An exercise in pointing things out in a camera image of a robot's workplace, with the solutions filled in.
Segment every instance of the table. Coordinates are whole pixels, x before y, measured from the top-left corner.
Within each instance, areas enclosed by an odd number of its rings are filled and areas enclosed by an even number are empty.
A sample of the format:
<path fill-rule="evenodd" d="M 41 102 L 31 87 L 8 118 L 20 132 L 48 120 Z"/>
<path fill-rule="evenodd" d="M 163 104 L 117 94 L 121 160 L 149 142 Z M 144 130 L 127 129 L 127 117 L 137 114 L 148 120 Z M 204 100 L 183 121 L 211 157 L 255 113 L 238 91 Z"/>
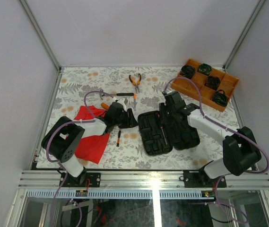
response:
<path fill-rule="evenodd" d="M 83 98 L 88 91 L 100 90 L 107 93 L 135 92 L 134 86 L 129 82 L 129 75 L 140 73 L 142 81 L 137 94 L 136 110 L 133 111 L 135 118 L 141 113 L 158 110 L 159 103 L 165 99 L 162 91 L 166 83 L 177 76 L 180 67 L 84 67 L 65 68 L 54 101 L 47 131 L 62 116 L 73 119 L 79 108 L 84 105 Z M 195 103 L 196 100 L 182 95 L 186 104 Z M 104 102 L 110 104 L 110 98 L 104 98 Z M 87 97 L 87 104 L 101 108 L 98 93 Z M 134 107 L 132 97 L 128 97 L 128 108 Z M 209 106 L 203 105 L 207 115 L 215 117 L 228 126 L 238 127 L 232 101 L 226 110 L 221 113 Z M 119 129 L 111 132 L 107 147 L 100 163 L 80 160 L 86 168 L 98 169 L 157 169 L 157 170 L 182 170 L 199 169 L 207 162 L 222 157 L 222 147 L 208 135 L 198 130 L 200 144 L 188 150 L 175 150 L 165 155 L 155 157 L 148 156 L 143 148 L 139 134 L 139 128 L 123 129 L 120 146 L 116 147 Z M 45 150 L 41 149 L 37 168 L 57 168 L 56 163 L 48 162 Z"/>

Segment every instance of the plier handle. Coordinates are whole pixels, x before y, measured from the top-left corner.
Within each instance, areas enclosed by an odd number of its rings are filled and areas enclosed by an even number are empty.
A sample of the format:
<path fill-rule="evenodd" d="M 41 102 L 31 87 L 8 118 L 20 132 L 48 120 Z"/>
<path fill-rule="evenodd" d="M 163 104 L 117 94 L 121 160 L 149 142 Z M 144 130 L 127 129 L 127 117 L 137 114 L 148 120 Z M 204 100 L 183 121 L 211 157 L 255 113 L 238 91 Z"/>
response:
<path fill-rule="evenodd" d="M 137 81 L 137 83 L 131 79 L 131 75 L 129 75 L 129 80 L 135 86 L 135 92 L 139 93 L 139 85 L 140 81 L 142 80 L 142 76 L 140 75 L 140 73 L 139 73 L 139 80 Z"/>

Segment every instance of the screwdriver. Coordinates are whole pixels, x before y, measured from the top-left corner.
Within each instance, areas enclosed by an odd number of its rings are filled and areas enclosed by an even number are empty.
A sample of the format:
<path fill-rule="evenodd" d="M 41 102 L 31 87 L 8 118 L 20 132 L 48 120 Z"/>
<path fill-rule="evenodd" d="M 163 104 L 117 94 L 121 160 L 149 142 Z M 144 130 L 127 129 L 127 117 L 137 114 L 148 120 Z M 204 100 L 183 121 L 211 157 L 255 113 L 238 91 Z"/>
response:
<path fill-rule="evenodd" d="M 163 125 L 161 124 L 159 128 L 162 130 L 162 133 L 163 133 L 163 136 L 164 136 L 164 140 L 165 140 L 165 144 L 166 144 L 166 145 L 168 145 L 168 142 L 167 142 L 166 136 L 165 136 L 165 134 L 164 134 Z"/>

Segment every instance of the perforated metal strip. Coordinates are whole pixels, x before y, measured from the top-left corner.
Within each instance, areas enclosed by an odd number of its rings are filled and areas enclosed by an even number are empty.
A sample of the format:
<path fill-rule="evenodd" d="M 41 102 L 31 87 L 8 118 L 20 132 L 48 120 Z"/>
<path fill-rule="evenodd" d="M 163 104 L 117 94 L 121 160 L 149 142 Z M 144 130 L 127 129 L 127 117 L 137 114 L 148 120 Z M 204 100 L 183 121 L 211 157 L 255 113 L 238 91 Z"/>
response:
<path fill-rule="evenodd" d="M 56 190 L 29 189 L 28 197 L 53 198 Z M 90 190 L 87 196 L 79 196 L 76 190 L 61 189 L 56 198 L 88 198 L 88 199 L 152 199 L 151 190 Z M 161 199 L 209 199 L 202 197 L 201 191 L 194 190 L 160 190 Z"/>

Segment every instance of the wooden tray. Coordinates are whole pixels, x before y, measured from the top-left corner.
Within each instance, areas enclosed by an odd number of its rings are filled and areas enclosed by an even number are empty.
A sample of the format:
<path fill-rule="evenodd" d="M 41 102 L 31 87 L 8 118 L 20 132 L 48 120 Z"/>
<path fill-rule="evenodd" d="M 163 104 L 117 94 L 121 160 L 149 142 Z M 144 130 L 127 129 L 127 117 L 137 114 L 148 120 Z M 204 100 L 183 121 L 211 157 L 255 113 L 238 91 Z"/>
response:
<path fill-rule="evenodd" d="M 216 92 L 216 90 L 213 90 L 209 87 L 206 86 L 206 81 L 208 76 L 203 75 L 199 72 L 197 72 L 199 65 L 201 65 L 200 62 L 189 59 L 186 63 L 186 65 L 191 65 L 195 68 L 195 74 L 192 77 L 191 81 L 195 83 L 195 85 L 198 87 L 200 94 L 202 96 L 201 100 L 202 103 L 213 107 L 216 110 L 219 110 L 223 112 L 226 108 L 226 106 L 221 106 L 216 104 L 215 102 L 212 101 L 212 98 Z M 218 77 L 221 81 L 219 87 L 217 90 L 224 90 L 227 97 L 228 97 L 228 103 L 230 101 L 230 98 L 232 97 L 232 94 L 239 82 L 239 79 L 236 77 L 233 77 L 227 73 L 224 73 L 222 71 L 213 69 L 212 72 L 210 73 L 210 76 Z M 199 95 L 195 89 L 195 87 L 189 82 L 184 79 L 176 79 L 172 84 L 171 88 L 179 91 L 191 98 L 194 98 L 196 100 L 199 100 Z"/>

